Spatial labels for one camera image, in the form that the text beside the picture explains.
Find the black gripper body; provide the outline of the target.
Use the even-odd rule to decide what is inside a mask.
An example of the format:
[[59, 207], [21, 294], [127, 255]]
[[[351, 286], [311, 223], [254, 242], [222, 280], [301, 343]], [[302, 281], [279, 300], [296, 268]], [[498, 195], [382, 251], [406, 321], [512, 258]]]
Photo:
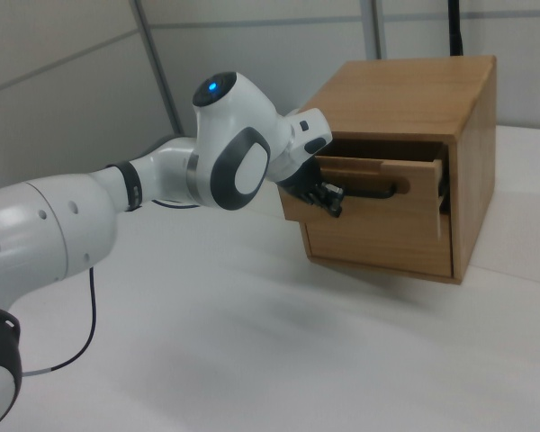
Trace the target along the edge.
[[291, 196], [304, 202], [319, 202], [323, 177], [315, 158], [309, 158], [290, 177], [276, 184]]

